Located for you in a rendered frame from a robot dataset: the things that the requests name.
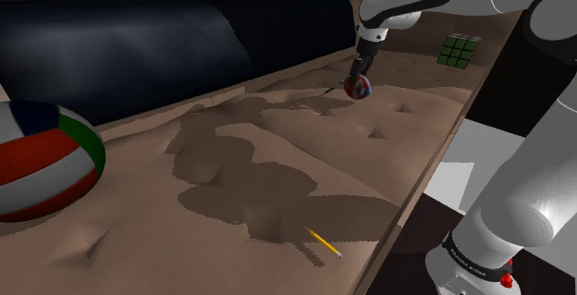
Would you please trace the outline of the yellow pencil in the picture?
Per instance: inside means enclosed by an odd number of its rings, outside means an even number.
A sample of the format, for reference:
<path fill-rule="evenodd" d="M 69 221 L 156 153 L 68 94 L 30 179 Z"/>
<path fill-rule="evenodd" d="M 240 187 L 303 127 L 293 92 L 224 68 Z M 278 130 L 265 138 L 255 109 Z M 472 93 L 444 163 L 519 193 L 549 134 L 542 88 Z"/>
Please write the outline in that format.
<path fill-rule="evenodd" d="M 317 241 L 319 241 L 320 243 L 322 243 L 325 247 L 327 247 L 328 250 L 330 250 L 333 254 L 335 254 L 339 259 L 343 259 L 343 255 L 341 252 L 339 252 L 334 246 L 332 246 L 329 242 L 327 242 L 325 239 L 323 239 L 320 235 L 318 235 L 316 232 L 314 232 L 312 229 L 305 227 L 305 229 L 307 230 L 307 232 L 313 237 L 315 238 Z"/>

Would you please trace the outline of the red white green volleyball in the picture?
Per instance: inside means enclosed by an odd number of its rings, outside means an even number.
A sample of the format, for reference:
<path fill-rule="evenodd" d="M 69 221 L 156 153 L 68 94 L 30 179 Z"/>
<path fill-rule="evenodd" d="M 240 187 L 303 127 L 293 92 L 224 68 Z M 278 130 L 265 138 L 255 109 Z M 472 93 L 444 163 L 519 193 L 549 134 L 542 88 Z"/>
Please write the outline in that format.
<path fill-rule="evenodd" d="M 0 102 L 0 222 L 50 215 L 86 195 L 102 176 L 104 143 L 65 107 Z"/>

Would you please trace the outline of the green puzzle cube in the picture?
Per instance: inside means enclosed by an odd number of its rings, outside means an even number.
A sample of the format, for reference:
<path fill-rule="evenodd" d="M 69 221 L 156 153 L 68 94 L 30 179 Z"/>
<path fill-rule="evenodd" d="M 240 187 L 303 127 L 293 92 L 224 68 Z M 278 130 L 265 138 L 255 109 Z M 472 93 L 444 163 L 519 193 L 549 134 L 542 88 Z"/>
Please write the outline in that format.
<path fill-rule="evenodd" d="M 450 34 L 444 41 L 437 64 L 465 69 L 471 63 L 473 54 L 482 41 L 481 37 Z"/>

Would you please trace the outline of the dark blue long cushion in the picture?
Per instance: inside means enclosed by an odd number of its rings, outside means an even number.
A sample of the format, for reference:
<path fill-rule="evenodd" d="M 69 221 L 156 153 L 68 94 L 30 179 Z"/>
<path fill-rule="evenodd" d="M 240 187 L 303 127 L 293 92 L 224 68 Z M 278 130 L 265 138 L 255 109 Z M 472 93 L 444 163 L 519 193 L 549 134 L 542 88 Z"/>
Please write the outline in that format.
<path fill-rule="evenodd" d="M 350 0 L 0 2 L 0 85 L 101 125 L 354 43 Z"/>

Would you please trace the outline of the small red blue ball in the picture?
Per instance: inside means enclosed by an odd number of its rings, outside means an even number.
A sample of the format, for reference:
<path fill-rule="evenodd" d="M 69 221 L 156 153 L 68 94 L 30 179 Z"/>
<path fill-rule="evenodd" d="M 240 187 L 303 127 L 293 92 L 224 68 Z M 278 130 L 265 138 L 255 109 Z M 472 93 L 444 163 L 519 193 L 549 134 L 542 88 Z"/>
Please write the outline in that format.
<path fill-rule="evenodd" d="M 355 100 L 361 100 L 372 92 L 370 81 L 363 75 L 359 75 L 356 78 L 347 77 L 343 82 L 343 86 L 346 94 Z"/>

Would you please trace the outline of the bed with brown cover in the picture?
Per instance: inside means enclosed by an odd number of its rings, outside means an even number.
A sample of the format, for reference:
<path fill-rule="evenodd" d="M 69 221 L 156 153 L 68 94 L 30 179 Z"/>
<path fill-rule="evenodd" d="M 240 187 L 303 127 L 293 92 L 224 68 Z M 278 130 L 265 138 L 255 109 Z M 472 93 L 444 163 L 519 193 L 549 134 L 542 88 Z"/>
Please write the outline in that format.
<path fill-rule="evenodd" d="M 515 21 L 424 14 L 362 102 L 322 95 L 349 47 L 101 126 L 90 193 L 0 223 L 0 295 L 360 295 Z M 482 38 L 465 69 L 436 62 L 454 33 Z"/>

